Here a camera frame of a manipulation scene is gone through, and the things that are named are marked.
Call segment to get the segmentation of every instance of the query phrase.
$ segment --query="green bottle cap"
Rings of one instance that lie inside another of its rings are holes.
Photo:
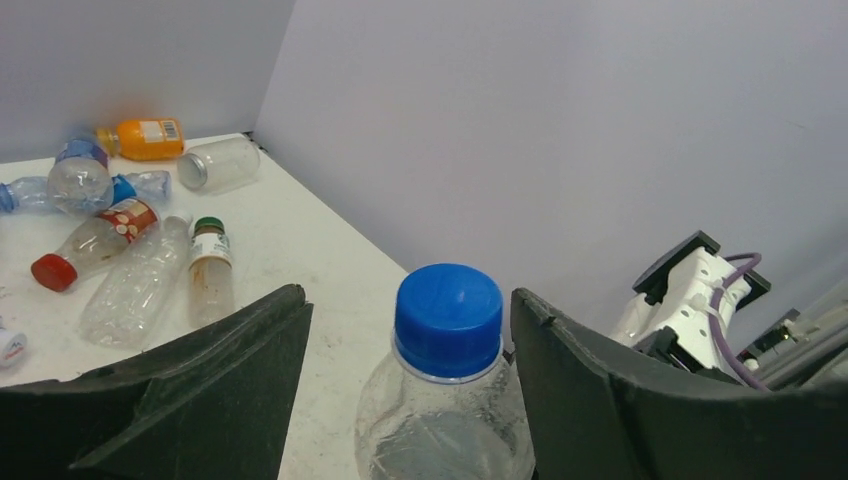
[[[220,229],[222,232],[224,231],[224,222],[222,222],[218,217],[203,217],[197,220],[194,224],[194,233],[197,233],[198,230],[204,227],[215,227]]]

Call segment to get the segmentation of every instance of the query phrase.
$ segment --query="orange bottle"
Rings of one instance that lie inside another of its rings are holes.
[[[183,153],[185,142],[175,118],[128,120],[114,129],[98,128],[97,140],[110,156],[148,162],[170,160]]]

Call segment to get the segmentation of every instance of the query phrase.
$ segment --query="bottle label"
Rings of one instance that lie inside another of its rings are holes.
[[[61,162],[66,158],[90,158],[101,165],[103,168],[109,168],[109,155],[106,154],[106,151],[100,148],[96,143],[86,140],[83,138],[75,138],[62,148],[62,151],[59,152],[59,155],[56,155],[56,163]]]
[[[145,143],[174,142],[180,140],[180,130],[173,120],[147,120],[138,122]]]
[[[230,239],[220,233],[201,233],[191,240],[191,261],[201,258],[220,258],[230,265],[233,255],[230,252]]]
[[[127,181],[127,177],[123,175],[112,177],[112,186],[115,189],[115,198],[112,200],[113,205],[136,196],[135,188]]]
[[[156,212],[137,198],[122,200],[97,216],[114,225],[115,231],[129,243],[158,220]]]

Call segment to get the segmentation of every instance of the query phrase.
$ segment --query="white wall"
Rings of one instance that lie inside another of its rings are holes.
[[[848,273],[846,86],[839,0],[301,0],[256,133],[405,268],[601,331],[694,230],[759,250],[742,346]]]
[[[192,137],[250,130],[293,5],[2,0],[0,162],[136,116],[176,116]]]

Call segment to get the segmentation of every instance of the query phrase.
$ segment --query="red bottle cap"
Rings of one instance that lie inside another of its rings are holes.
[[[55,253],[48,253],[36,260],[30,271],[38,283],[54,292],[64,292],[77,279],[74,266]]]

